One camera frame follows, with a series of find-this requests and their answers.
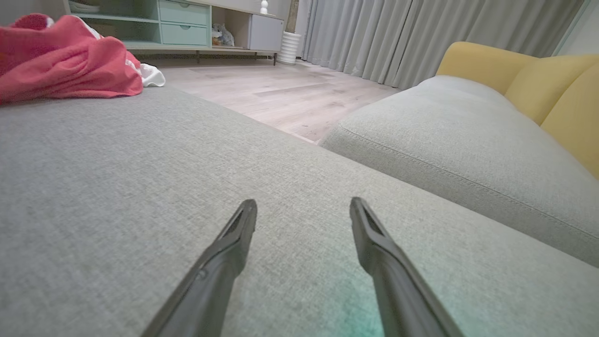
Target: light wood flooring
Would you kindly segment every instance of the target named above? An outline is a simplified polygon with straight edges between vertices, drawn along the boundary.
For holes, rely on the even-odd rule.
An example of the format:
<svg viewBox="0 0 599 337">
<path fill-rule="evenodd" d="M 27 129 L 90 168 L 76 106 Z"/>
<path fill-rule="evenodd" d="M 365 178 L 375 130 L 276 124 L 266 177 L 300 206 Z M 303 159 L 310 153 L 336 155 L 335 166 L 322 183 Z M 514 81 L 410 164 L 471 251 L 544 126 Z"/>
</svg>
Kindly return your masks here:
<svg viewBox="0 0 599 337">
<path fill-rule="evenodd" d="M 352 111 L 398 89 L 299 61 L 266 59 L 161 59 L 157 66 L 173 86 L 264 124 L 316 143 Z"/>
</svg>

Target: curtain fold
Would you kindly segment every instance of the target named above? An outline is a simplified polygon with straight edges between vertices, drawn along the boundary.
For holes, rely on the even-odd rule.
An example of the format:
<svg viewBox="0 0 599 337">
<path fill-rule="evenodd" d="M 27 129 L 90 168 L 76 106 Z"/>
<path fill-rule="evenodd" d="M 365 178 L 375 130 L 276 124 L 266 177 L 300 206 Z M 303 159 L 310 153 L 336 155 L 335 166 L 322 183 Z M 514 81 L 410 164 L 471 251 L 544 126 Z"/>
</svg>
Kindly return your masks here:
<svg viewBox="0 0 599 337">
<path fill-rule="evenodd" d="M 582 2 L 313 0 L 302 59 L 407 89 L 456 41 L 550 56 Z"/>
</svg>

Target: drawer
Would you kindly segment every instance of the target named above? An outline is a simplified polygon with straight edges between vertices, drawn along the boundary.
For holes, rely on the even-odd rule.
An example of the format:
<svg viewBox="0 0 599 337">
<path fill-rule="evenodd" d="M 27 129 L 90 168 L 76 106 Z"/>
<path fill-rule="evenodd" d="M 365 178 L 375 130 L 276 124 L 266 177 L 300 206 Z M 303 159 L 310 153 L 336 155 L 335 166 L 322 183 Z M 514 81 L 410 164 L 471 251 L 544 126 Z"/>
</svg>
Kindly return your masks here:
<svg viewBox="0 0 599 337">
<path fill-rule="evenodd" d="M 192 25 L 208 25 L 207 6 L 183 4 L 174 1 L 158 1 L 160 20 L 170 22 L 191 23 Z"/>
<path fill-rule="evenodd" d="M 208 45 L 208 29 L 186 25 L 166 25 L 161 23 L 162 43 Z"/>
</svg>

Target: gray fabric upholstery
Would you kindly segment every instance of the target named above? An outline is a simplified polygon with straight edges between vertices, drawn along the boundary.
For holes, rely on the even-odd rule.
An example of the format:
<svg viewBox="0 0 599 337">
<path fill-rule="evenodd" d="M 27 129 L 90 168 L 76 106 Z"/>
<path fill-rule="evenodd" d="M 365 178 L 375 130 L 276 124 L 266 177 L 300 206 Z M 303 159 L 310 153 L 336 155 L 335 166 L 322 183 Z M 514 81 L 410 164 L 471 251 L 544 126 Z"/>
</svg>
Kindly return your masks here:
<svg viewBox="0 0 599 337">
<path fill-rule="evenodd" d="M 0 109 L 0 335 L 138 336 L 239 202 L 258 221 L 223 336 L 382 336 L 369 201 L 468 336 L 588 336 L 599 270 L 170 88 Z"/>
<path fill-rule="evenodd" d="M 599 266 L 599 182 L 491 88 L 437 76 L 320 145 Z"/>
</svg>

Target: white cylindrical pot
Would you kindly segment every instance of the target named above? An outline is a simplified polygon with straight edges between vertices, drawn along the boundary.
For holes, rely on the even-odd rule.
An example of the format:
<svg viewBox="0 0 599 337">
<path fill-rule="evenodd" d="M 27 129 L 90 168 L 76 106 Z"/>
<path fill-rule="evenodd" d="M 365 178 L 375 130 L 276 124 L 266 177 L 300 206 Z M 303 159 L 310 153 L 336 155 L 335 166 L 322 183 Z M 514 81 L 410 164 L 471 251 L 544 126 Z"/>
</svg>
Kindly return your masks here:
<svg viewBox="0 0 599 337">
<path fill-rule="evenodd" d="M 295 65 L 295 54 L 300 45 L 301 34 L 283 32 L 281 52 L 277 55 L 277 61 L 283 64 Z"/>
</svg>

